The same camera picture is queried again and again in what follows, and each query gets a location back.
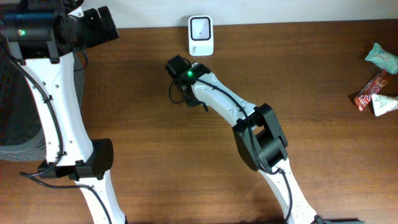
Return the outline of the brown chocolate bar wrapper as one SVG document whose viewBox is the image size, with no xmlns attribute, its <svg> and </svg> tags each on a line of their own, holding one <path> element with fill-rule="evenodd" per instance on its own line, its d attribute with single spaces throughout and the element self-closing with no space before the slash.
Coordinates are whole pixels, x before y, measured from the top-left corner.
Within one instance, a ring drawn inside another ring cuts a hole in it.
<svg viewBox="0 0 398 224">
<path fill-rule="evenodd" d="M 372 94 L 377 94 L 389 83 L 389 76 L 385 70 L 377 74 L 354 98 L 359 111 L 363 111 L 372 100 Z"/>
</svg>

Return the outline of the teal wipes packet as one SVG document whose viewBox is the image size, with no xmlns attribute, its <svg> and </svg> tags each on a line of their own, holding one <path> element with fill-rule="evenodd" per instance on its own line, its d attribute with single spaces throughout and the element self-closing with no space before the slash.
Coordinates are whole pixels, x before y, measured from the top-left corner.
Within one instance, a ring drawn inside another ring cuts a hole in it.
<svg viewBox="0 0 398 224">
<path fill-rule="evenodd" d="M 397 75 L 397 56 L 385 51 L 378 43 L 374 43 L 365 61 L 372 62 L 390 74 Z"/>
</svg>

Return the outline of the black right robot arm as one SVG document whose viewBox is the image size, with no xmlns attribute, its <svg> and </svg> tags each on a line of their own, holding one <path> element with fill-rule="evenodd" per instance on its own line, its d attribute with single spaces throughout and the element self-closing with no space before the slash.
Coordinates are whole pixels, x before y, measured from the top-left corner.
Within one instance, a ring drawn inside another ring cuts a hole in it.
<svg viewBox="0 0 398 224">
<path fill-rule="evenodd" d="M 287 138 L 275 111 L 268 104 L 257 106 L 224 86 L 202 63 L 180 55 L 165 69 L 188 106 L 213 108 L 232 127 L 239 155 L 269 184 L 284 214 L 285 223 L 323 223 L 307 202 L 293 175 Z"/>
</svg>

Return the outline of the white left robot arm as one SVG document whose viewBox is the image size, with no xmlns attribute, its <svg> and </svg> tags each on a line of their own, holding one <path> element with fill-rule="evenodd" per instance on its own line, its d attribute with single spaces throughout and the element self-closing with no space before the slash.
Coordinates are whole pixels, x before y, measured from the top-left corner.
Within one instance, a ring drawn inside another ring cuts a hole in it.
<svg viewBox="0 0 398 224">
<path fill-rule="evenodd" d="M 112 141 L 88 137 L 74 82 L 75 54 L 119 33 L 106 6 L 81 7 L 81 1 L 21 1 L 4 15 L 2 47 L 29 84 L 46 143 L 45 160 L 25 177 L 46 185 L 66 176 L 95 223 L 126 223 L 111 181 Z"/>
</svg>

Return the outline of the white bamboo conditioner tube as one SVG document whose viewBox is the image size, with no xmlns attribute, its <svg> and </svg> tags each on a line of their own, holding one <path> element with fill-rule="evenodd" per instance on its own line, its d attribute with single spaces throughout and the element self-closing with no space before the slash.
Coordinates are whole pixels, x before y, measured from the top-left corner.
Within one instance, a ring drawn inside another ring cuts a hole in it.
<svg viewBox="0 0 398 224">
<path fill-rule="evenodd" d="M 372 94 L 374 115 L 380 116 L 397 109 L 397 97 Z"/>
</svg>

